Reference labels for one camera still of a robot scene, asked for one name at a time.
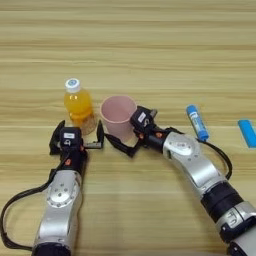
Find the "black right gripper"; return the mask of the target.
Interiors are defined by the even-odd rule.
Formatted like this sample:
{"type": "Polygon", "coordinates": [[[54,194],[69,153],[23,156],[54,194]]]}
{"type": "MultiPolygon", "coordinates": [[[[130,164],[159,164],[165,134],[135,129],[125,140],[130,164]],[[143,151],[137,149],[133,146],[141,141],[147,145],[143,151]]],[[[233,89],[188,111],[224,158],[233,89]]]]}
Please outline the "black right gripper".
{"type": "MultiPolygon", "coordinates": [[[[154,118],[157,115],[157,110],[152,109],[150,115],[154,118]]],[[[135,135],[138,137],[138,142],[141,146],[152,148],[160,153],[163,152],[163,145],[169,132],[165,129],[158,127],[147,128],[144,131],[134,130],[135,135]]],[[[129,157],[133,157],[137,151],[137,145],[133,147],[124,144],[119,138],[106,134],[105,137],[111,145],[119,151],[125,153],[129,157]]]]}

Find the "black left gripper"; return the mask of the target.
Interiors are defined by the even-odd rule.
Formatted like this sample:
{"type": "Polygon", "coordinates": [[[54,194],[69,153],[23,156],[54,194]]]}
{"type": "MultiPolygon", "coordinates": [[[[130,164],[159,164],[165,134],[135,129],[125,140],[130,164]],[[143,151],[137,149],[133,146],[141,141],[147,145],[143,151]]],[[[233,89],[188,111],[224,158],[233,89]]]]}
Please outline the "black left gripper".
{"type": "MultiPolygon", "coordinates": [[[[60,153],[60,131],[65,126],[65,121],[62,120],[55,128],[49,142],[50,154],[58,155],[60,153]]],[[[61,149],[60,160],[61,170],[72,170],[79,174],[83,174],[88,162],[88,151],[90,149],[101,149],[104,142],[104,129],[101,120],[97,125],[97,142],[80,143],[79,145],[65,146],[61,149]]]]}

